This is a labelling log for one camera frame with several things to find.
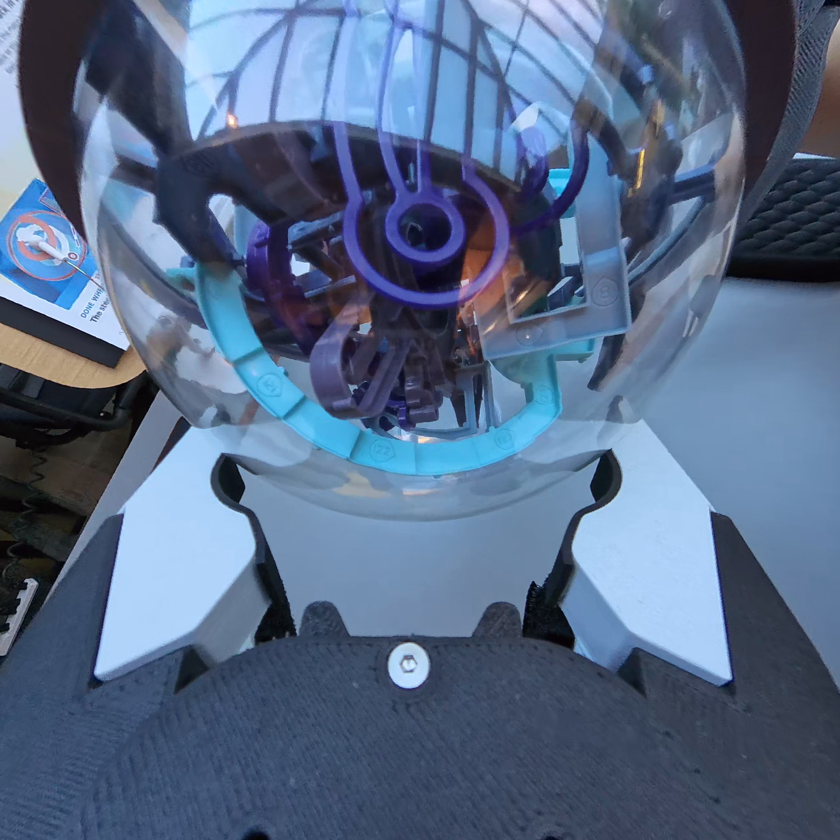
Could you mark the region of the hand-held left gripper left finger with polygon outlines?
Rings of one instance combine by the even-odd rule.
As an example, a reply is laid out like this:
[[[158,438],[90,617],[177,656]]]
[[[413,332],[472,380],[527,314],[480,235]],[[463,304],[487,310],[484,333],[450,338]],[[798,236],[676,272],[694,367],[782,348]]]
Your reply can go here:
[[[122,509],[94,676],[116,679],[180,648],[214,665],[293,637],[293,617],[245,483],[193,428]]]

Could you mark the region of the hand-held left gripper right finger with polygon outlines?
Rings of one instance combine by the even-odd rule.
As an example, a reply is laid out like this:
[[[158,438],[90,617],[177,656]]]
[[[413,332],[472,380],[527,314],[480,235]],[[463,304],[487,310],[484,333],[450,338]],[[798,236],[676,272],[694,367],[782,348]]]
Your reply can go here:
[[[551,572],[532,583],[526,637],[613,672],[644,651],[714,686],[732,680],[708,499],[644,422],[604,454]]]

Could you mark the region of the clear plastic maze ball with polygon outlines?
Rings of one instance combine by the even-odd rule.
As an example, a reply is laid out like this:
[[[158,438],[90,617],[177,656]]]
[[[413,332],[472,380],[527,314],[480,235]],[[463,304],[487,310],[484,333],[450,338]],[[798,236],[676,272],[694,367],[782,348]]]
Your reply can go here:
[[[22,2],[24,124],[111,320],[320,506],[503,507],[702,330],[792,2]]]

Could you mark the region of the person's right forearm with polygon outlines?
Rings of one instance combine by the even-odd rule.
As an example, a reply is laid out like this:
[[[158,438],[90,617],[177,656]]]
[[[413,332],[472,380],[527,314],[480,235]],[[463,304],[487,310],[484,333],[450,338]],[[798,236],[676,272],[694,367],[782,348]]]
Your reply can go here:
[[[800,153],[839,157],[839,88],[823,85],[811,124],[801,142]]]

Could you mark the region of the black mesh office chair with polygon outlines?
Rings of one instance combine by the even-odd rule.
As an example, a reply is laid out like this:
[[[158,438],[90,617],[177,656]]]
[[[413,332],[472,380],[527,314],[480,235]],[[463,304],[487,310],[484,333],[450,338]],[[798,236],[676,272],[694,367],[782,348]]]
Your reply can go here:
[[[839,281],[839,160],[797,155],[745,225],[727,274],[794,283]]]

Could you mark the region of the printed instruction sheet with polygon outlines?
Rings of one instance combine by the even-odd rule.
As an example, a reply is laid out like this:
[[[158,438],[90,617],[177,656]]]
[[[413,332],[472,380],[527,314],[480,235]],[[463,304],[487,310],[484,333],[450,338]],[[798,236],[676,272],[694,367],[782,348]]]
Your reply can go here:
[[[95,256],[39,177],[25,131],[17,76],[23,11],[23,2],[2,2],[2,323],[113,369],[130,343]]]

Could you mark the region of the white toothed bracket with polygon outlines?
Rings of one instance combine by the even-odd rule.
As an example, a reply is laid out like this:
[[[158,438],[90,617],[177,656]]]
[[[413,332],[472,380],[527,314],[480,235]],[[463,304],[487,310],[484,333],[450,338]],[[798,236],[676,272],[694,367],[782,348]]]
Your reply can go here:
[[[2,621],[1,657],[7,656],[25,622],[35,600],[39,582],[36,578],[23,581],[23,588],[16,593],[14,610]]]

